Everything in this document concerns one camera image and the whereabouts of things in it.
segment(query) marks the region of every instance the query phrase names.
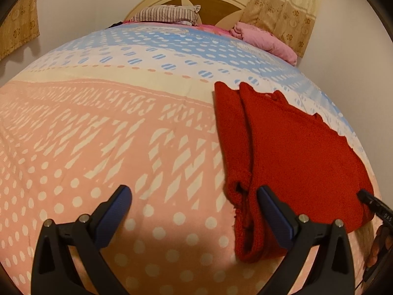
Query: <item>hand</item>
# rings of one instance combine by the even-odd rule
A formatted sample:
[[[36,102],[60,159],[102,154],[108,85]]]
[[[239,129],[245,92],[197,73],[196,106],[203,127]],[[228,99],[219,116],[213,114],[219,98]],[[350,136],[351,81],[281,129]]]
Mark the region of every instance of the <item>hand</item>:
[[[393,245],[393,235],[389,233],[389,229],[387,227],[381,225],[377,230],[377,236],[374,239],[373,246],[371,246],[371,252],[366,263],[367,267],[371,267],[376,264],[378,260],[378,253],[384,244],[386,249],[389,250]]]

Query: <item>striped pillow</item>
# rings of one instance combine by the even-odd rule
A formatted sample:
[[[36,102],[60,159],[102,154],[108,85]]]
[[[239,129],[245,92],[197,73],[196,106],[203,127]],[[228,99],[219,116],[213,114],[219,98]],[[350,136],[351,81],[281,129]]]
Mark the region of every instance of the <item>striped pillow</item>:
[[[131,21],[146,22],[164,22],[173,23],[180,21],[189,21],[192,25],[197,26],[198,12],[200,5],[177,6],[177,5],[157,5],[144,8],[135,14]]]

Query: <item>floral curtain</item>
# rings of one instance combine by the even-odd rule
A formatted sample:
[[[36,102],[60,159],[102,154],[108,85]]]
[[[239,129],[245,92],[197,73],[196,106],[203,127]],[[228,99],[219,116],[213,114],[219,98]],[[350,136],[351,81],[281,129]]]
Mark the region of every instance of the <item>floral curtain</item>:
[[[305,53],[321,0],[250,0],[240,21],[269,31],[300,57]]]
[[[37,0],[18,0],[0,26],[0,60],[39,35]]]

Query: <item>wooden headboard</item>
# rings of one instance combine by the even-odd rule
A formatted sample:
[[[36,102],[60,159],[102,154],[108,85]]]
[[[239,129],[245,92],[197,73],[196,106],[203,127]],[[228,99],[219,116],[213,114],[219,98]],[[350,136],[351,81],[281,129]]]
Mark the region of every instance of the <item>wooden headboard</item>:
[[[125,18],[131,19],[135,13],[153,5],[201,5],[199,24],[210,24],[229,30],[239,21],[250,0],[143,0]]]

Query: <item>bed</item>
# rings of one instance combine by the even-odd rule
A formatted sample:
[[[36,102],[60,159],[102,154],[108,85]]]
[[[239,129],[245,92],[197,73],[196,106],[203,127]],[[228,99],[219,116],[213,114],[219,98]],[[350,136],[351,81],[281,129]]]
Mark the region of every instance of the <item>bed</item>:
[[[144,0],[200,4],[200,23],[229,29],[248,0]],[[213,84],[280,90],[319,113],[362,159],[354,131],[298,69],[214,29],[126,23],[68,42],[0,89],[0,260],[23,294],[42,223],[91,214],[119,184],[130,212],[102,255],[131,294],[257,294],[281,259],[255,264],[234,255],[234,210],[223,193]],[[362,278],[378,220],[350,234]],[[304,283],[309,254],[292,292]],[[73,251],[86,287],[92,285]]]

